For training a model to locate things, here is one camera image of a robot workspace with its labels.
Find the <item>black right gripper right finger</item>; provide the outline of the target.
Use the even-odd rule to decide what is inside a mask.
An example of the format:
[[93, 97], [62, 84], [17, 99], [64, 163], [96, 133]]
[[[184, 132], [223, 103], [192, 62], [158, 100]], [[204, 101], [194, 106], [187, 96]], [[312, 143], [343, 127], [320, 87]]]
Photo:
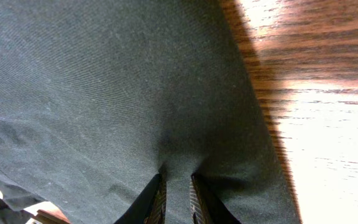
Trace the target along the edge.
[[190, 209], [194, 224], [241, 224], [198, 174], [191, 176]]

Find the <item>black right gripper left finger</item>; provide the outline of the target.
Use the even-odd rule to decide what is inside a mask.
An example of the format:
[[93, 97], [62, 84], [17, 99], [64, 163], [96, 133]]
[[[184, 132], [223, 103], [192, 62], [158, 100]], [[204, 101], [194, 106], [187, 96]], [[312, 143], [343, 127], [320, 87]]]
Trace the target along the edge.
[[161, 174], [156, 174], [114, 224], [164, 224], [166, 203], [166, 181]]

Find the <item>black t-shirt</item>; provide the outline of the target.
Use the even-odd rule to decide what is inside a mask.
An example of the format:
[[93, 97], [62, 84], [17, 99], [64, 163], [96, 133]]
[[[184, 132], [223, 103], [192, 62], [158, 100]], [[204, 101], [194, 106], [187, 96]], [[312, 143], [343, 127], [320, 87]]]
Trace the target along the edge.
[[300, 221], [218, 1], [0, 1], [0, 191], [114, 223], [151, 179], [193, 223], [203, 176], [240, 223]]

